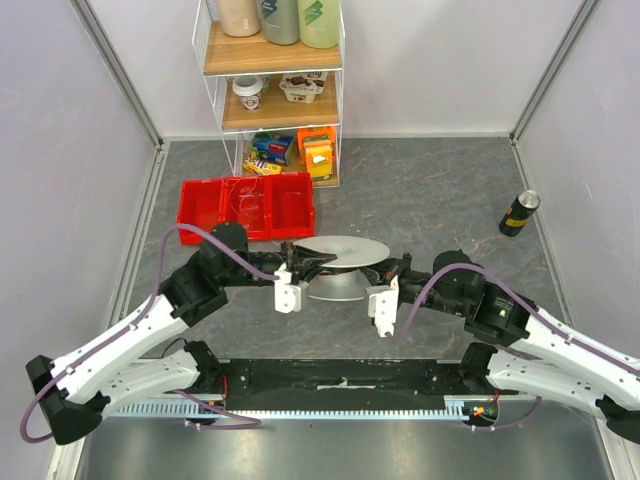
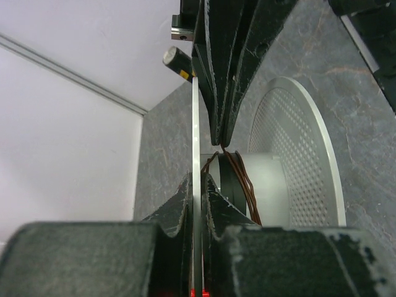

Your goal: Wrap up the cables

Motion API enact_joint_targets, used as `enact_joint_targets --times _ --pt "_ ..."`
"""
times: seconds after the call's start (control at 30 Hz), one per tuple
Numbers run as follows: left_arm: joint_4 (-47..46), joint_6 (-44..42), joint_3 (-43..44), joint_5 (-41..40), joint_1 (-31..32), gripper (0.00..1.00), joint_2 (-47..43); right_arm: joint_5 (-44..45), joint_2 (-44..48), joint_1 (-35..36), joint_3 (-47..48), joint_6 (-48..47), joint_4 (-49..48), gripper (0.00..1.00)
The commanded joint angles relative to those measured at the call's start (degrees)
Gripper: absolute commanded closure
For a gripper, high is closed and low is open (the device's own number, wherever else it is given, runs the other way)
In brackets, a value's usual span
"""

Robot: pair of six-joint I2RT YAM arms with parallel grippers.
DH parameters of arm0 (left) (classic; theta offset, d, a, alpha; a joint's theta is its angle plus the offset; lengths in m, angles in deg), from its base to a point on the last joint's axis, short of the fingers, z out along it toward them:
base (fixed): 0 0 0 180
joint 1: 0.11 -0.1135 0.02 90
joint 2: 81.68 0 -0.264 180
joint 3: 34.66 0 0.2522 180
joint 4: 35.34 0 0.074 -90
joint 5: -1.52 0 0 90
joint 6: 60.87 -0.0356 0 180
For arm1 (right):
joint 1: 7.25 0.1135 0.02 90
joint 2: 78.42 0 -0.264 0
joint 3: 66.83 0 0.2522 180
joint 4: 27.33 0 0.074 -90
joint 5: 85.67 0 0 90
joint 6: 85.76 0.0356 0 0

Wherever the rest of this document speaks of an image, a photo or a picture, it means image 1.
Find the white perforated spool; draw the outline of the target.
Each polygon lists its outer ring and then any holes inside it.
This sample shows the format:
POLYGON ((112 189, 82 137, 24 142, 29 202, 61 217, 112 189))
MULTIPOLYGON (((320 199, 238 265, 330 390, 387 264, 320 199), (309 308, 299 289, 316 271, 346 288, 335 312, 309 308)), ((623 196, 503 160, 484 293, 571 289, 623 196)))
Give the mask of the white perforated spool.
POLYGON ((337 259, 320 267, 320 273, 309 281, 308 295, 316 300, 349 302, 362 300, 370 281, 361 271, 390 255, 383 243, 354 236, 315 236, 297 240, 295 245, 337 255, 337 259))

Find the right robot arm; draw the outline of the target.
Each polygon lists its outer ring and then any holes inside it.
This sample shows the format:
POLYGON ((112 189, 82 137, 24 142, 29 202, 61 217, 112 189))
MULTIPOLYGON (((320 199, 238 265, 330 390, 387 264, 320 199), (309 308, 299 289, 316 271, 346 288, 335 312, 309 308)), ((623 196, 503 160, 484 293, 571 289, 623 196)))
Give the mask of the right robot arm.
POLYGON ((461 250, 439 254, 430 272, 412 257, 367 268, 384 292, 380 312, 394 316, 428 308, 463 319, 475 339, 464 353, 458 381, 467 392, 517 391, 581 409, 619 437, 639 441, 639 361, 566 325, 515 293, 461 250))

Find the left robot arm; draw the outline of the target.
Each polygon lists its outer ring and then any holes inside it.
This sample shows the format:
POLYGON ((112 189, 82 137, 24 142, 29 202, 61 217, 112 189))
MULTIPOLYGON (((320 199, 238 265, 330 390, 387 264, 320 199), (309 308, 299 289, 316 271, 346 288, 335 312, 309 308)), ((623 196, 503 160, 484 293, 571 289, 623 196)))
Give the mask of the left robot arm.
POLYGON ((307 280, 335 255, 284 244, 278 252, 251 252, 245 228, 224 223, 200 237, 198 250, 168 278, 157 276, 147 299, 87 344, 57 358, 38 355, 25 366, 34 390, 20 423, 30 444, 74 443, 120 408, 155 394, 208 393, 219 382, 217 360, 206 343, 190 342, 165 360, 135 367, 133 361, 221 309, 230 286, 270 286, 280 313, 302 307, 307 280))

